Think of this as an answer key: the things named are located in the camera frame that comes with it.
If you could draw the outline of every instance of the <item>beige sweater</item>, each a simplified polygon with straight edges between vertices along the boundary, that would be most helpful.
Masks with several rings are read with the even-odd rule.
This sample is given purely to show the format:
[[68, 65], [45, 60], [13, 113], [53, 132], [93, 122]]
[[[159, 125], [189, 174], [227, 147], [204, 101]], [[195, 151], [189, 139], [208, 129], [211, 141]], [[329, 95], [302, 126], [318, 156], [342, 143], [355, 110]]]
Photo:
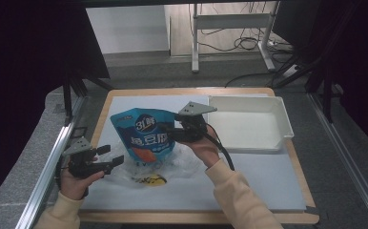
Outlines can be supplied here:
[[[230, 170], [223, 160], [208, 169], [206, 174], [215, 185], [217, 202], [235, 229], [282, 228], [265, 203], [249, 187], [246, 178]], [[71, 200], [59, 193], [54, 206], [45, 210], [34, 228], [79, 228], [77, 212], [82, 203], [83, 200]]]

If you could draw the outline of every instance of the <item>white wall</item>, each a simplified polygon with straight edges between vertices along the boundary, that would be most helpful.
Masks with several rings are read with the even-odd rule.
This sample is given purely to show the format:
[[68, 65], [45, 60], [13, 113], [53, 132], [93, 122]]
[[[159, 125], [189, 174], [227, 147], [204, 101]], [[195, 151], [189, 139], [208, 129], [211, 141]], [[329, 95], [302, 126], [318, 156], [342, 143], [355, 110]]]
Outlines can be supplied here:
[[169, 49], [164, 6], [87, 9], [102, 53]]

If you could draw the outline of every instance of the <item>sleeve cuff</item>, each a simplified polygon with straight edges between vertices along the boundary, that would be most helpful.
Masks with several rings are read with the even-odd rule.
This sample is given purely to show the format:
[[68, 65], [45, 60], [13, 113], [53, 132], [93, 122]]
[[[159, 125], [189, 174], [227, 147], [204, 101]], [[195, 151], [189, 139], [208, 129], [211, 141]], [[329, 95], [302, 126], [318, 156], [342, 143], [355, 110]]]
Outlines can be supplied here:
[[216, 186], [218, 183], [222, 183], [231, 177], [235, 171], [232, 171], [223, 161], [220, 159], [215, 165], [205, 171], [205, 174], [210, 178], [212, 183]]
[[58, 199], [53, 205], [52, 214], [62, 219], [75, 217], [82, 204], [83, 199], [73, 200], [63, 196], [60, 192], [58, 192]]

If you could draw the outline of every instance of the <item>human hand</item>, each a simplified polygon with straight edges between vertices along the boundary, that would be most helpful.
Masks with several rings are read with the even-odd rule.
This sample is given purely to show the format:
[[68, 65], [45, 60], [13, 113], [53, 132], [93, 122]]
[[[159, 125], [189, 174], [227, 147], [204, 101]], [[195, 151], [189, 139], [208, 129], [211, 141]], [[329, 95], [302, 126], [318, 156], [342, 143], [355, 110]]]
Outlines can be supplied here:
[[[207, 127], [208, 134], [216, 138], [216, 132], [210, 127]], [[215, 165], [219, 161], [219, 155], [217, 154], [217, 147], [207, 139], [206, 137], [203, 137], [202, 139], [195, 141], [195, 142], [179, 142], [183, 145], [186, 145], [190, 147], [195, 155], [204, 162], [204, 164], [211, 168], [213, 165]]]
[[82, 199], [86, 189], [92, 185], [93, 182], [99, 180], [104, 176], [104, 171], [100, 171], [93, 174], [85, 179], [74, 177], [69, 169], [65, 169], [62, 172], [61, 177], [61, 190], [60, 193], [74, 200]]

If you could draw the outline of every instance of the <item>wooden table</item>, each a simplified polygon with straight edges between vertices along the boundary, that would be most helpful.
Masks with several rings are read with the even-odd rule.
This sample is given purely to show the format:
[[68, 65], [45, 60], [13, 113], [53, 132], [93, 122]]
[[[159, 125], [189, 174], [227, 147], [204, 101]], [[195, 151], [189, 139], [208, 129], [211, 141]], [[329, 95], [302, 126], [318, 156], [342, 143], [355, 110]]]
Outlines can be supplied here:
[[[115, 96], [143, 96], [143, 95], [181, 95], [181, 94], [267, 94], [274, 96], [273, 90], [269, 88], [189, 88], [189, 89], [140, 89], [140, 90], [114, 90], [110, 91], [104, 103], [103, 110], [98, 119], [92, 145], [97, 146], [107, 114], [109, 112], [112, 98]], [[302, 195], [308, 210], [316, 209], [302, 168], [297, 158], [294, 144], [291, 140], [286, 142], [290, 159], [296, 172]], [[319, 216], [311, 212], [274, 212], [281, 223], [292, 224], [315, 224]], [[81, 210], [79, 216], [82, 221], [96, 222], [118, 222], [118, 223], [194, 223], [194, 224], [228, 224], [229, 221], [221, 211], [89, 211]]]

